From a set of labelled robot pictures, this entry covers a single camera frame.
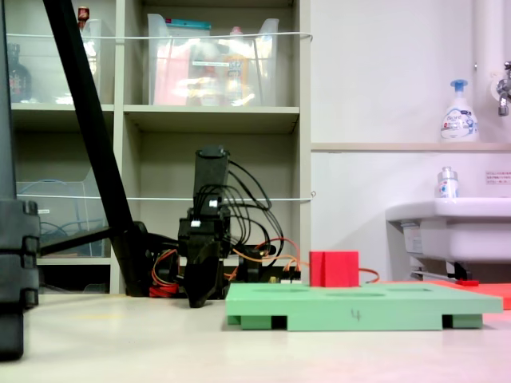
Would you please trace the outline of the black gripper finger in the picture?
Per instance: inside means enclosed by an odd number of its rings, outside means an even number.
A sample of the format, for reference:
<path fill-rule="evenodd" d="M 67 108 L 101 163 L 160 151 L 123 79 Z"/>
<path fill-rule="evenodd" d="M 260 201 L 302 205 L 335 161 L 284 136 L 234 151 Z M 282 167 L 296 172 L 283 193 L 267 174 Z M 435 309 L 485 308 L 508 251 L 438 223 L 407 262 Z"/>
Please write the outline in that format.
<path fill-rule="evenodd" d="M 187 245 L 187 264 L 184 272 L 184 289 L 191 307 L 204 305 L 203 268 L 200 260 L 201 245 L 189 243 Z"/>
<path fill-rule="evenodd" d="M 199 307 L 203 307 L 211 297 L 217 298 L 222 291 L 221 245 L 213 243 L 205 251 L 205 259 L 200 263 Z"/>

